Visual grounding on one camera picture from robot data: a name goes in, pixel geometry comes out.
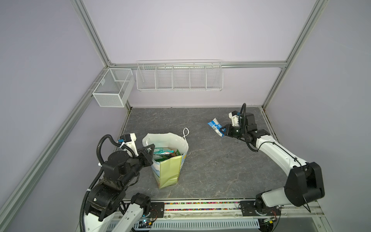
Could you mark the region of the paper bag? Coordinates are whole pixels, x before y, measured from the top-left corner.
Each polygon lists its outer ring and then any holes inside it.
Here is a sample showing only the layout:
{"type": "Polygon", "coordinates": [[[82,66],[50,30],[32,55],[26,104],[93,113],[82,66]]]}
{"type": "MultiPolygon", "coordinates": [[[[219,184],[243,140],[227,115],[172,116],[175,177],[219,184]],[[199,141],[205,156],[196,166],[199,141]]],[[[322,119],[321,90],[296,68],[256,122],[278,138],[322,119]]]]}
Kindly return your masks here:
{"type": "Polygon", "coordinates": [[[160,189],[174,185],[178,182],[180,172],[189,149],[189,145],[186,140],[186,136],[188,134],[189,129],[184,128],[182,136],[170,132],[149,133],[142,140],[144,146],[154,144],[155,148],[169,148],[171,150],[174,150],[174,153],[176,150],[179,150],[179,152],[181,153],[181,156],[176,157],[173,153],[171,154],[171,159],[165,160],[163,162],[156,162],[153,160],[151,168],[160,189]]]}

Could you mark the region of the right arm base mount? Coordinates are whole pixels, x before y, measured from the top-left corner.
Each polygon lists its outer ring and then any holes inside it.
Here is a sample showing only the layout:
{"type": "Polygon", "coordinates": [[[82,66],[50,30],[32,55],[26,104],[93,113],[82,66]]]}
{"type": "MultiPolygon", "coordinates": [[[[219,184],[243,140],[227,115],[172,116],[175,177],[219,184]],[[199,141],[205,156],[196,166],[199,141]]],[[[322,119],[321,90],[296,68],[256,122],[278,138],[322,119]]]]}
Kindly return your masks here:
{"type": "Polygon", "coordinates": [[[247,216],[280,216],[281,210],[278,206],[268,207],[261,201],[244,200],[240,201],[238,208],[244,217],[247,216]]]}

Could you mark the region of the blue snack packet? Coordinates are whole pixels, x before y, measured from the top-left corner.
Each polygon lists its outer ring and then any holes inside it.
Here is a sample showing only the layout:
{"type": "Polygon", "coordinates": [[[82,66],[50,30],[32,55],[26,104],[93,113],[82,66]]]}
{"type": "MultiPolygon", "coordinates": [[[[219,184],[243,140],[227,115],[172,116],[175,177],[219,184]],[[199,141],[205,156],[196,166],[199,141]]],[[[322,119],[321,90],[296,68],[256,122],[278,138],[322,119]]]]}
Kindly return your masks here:
{"type": "Polygon", "coordinates": [[[208,123],[208,125],[220,136],[220,137],[223,137],[224,134],[223,132],[220,130],[222,128],[222,126],[220,125],[220,123],[218,122],[218,120],[216,118],[214,118],[211,122],[208,123]]]}

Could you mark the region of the teal Fox's mint bag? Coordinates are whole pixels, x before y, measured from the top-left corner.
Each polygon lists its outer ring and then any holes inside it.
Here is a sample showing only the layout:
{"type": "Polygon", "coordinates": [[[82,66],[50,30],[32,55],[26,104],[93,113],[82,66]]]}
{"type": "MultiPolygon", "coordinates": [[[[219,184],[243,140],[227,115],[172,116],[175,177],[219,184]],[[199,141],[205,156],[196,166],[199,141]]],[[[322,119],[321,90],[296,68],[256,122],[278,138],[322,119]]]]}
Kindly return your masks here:
{"type": "Polygon", "coordinates": [[[155,148],[154,149],[154,155],[163,156],[163,155],[171,155],[173,153],[174,153],[174,150],[171,150],[169,148],[155,148]]]}

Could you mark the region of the yellow green Fox's bag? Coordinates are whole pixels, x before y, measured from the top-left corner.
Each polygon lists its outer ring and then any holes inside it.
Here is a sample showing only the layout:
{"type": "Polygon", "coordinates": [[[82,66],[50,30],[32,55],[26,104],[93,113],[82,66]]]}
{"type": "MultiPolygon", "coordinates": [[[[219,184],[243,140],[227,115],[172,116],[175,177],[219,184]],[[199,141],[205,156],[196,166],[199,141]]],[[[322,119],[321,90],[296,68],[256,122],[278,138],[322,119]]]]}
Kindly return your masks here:
{"type": "Polygon", "coordinates": [[[156,162],[163,162],[163,161],[171,159],[171,158],[172,158],[171,155],[170,156],[168,156],[168,155],[166,155],[166,156],[154,156],[153,160],[156,161],[156,162]]]}

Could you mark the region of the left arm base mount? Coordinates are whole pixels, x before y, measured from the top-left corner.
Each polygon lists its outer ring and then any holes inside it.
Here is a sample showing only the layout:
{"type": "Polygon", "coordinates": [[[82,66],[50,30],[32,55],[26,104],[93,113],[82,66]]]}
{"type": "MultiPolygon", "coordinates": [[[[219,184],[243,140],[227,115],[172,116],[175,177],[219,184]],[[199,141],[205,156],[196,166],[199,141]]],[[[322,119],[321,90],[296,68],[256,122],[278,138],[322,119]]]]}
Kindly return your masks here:
{"type": "Polygon", "coordinates": [[[163,218],[164,213],[164,202],[151,202],[150,207],[144,211],[142,218],[163,218]]]}

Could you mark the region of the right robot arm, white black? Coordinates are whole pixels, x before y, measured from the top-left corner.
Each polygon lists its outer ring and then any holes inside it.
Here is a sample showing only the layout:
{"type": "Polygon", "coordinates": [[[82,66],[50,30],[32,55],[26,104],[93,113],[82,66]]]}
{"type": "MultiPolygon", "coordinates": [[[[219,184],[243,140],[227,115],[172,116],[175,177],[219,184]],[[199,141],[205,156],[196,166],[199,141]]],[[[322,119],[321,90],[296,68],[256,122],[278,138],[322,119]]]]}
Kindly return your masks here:
{"type": "Polygon", "coordinates": [[[280,145],[266,130],[259,129],[255,116],[246,111],[243,104],[240,111],[229,113],[231,120],[219,131],[231,138],[246,143],[253,152],[263,152],[272,159],[286,174],[283,187],[256,195],[254,209],[257,214],[265,215],[277,206],[304,206],[325,196],[325,188],[320,165],[307,162],[280,145]]]}

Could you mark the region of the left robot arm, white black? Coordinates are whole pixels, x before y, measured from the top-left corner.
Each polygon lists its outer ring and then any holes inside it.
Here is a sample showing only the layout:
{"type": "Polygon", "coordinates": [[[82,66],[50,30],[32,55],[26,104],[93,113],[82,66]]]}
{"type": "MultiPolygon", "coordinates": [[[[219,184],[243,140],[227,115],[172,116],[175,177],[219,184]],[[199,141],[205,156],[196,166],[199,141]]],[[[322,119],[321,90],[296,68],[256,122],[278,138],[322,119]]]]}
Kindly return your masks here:
{"type": "Polygon", "coordinates": [[[80,207],[81,232],[103,232],[118,210],[123,217],[114,229],[133,232],[134,224],[150,213],[151,198],[144,194],[135,194],[128,206],[123,204],[127,189],[138,182],[140,171],[153,164],[155,145],[137,149],[135,141],[134,133],[122,135],[117,141],[109,134],[99,140],[96,155],[100,170],[80,207]]]}

